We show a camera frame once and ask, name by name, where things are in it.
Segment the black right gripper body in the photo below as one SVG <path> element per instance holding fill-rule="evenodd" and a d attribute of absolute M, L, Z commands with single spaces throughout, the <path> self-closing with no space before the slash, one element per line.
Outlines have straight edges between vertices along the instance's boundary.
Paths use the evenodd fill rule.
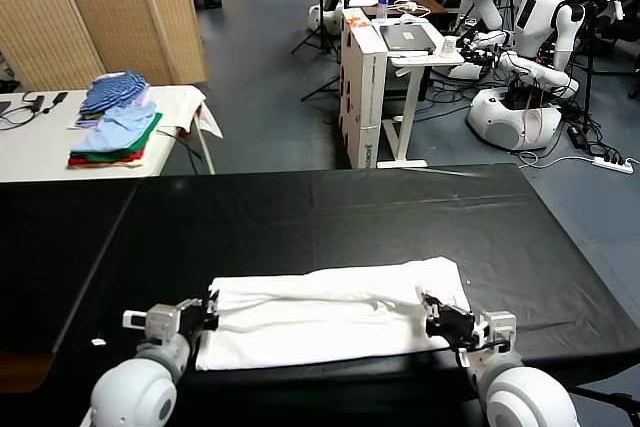
<path fill-rule="evenodd" d="M 425 332 L 429 337 L 442 337 L 452 349 L 472 348 L 476 346 L 474 321 L 427 321 Z"/>

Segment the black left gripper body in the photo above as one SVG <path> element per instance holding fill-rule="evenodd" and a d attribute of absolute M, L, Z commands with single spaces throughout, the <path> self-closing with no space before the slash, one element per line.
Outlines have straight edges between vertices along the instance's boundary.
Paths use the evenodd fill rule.
<path fill-rule="evenodd" d="M 180 302 L 178 311 L 178 330 L 182 336 L 196 336 L 203 328 L 206 309 L 201 299 L 192 298 Z"/>

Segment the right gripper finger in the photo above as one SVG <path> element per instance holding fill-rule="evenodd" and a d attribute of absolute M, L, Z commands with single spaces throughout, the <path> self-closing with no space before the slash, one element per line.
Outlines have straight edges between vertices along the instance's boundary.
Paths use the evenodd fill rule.
<path fill-rule="evenodd" d="M 439 318 L 439 308 L 441 306 L 440 300 L 429 294 L 428 292 L 422 290 L 421 288 L 417 289 L 417 295 L 420 299 L 421 305 L 426 311 L 426 319 L 427 320 L 436 320 Z"/>
<path fill-rule="evenodd" d="M 469 322 L 471 312 L 457 305 L 441 304 L 439 306 L 439 318 L 442 322 Z"/>

